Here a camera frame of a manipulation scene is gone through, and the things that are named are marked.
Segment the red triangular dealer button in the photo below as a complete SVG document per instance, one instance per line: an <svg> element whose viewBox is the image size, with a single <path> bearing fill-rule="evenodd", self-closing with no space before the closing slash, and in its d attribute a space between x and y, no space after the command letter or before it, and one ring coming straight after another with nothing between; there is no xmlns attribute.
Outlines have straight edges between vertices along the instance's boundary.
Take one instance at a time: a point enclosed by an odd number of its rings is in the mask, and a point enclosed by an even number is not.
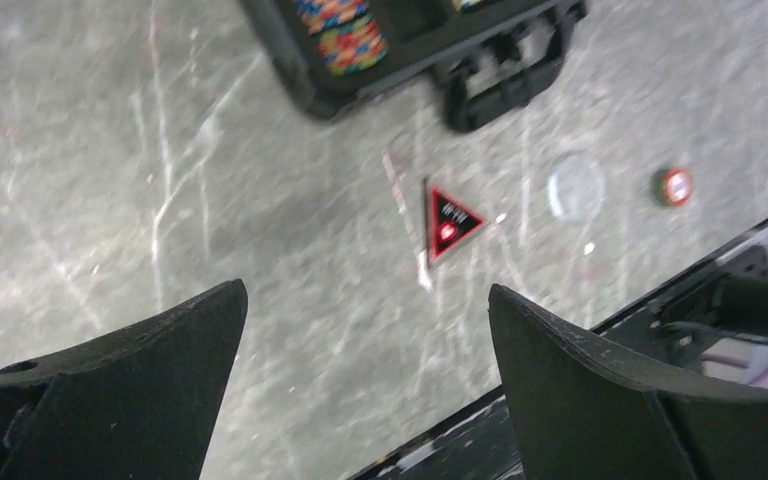
<svg viewBox="0 0 768 480"><path fill-rule="evenodd" d="M486 217L432 182L422 179L426 264L429 269L482 231Z"/></svg>

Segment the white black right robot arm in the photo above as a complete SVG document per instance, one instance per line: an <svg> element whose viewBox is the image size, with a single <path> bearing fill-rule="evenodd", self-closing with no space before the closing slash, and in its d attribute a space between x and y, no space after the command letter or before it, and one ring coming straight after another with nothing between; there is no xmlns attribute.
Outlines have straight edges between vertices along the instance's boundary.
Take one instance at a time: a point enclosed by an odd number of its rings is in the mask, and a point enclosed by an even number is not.
<svg viewBox="0 0 768 480"><path fill-rule="evenodd" d="M711 300L716 327L768 338L768 279L725 276Z"/></svg>

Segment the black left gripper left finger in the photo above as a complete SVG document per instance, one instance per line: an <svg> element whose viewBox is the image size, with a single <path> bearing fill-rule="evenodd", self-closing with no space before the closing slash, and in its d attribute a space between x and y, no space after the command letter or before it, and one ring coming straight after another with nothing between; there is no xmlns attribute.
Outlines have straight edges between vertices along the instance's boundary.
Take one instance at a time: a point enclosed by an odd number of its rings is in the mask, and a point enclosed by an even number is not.
<svg viewBox="0 0 768 480"><path fill-rule="evenodd" d="M0 369L0 479L196 479L243 333L223 282L161 314Z"/></svg>

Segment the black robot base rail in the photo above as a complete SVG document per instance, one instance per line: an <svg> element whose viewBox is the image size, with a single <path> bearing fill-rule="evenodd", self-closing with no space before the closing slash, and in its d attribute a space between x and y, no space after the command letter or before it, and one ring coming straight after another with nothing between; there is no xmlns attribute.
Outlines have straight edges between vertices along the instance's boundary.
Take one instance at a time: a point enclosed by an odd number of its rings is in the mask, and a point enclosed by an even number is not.
<svg viewBox="0 0 768 480"><path fill-rule="evenodd" d="M708 377L768 389L768 338L714 325L725 276L768 279L768 218L588 330ZM362 479L530 479L502 386L359 472Z"/></svg>

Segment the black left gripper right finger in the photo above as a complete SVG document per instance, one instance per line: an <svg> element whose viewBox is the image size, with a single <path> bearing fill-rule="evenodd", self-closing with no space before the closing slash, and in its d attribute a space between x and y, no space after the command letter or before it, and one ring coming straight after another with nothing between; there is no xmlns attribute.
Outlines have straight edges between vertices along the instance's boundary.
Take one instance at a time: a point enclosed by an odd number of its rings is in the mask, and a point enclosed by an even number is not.
<svg viewBox="0 0 768 480"><path fill-rule="evenodd" d="M530 479L768 479L768 389L678 368L493 285L489 325Z"/></svg>

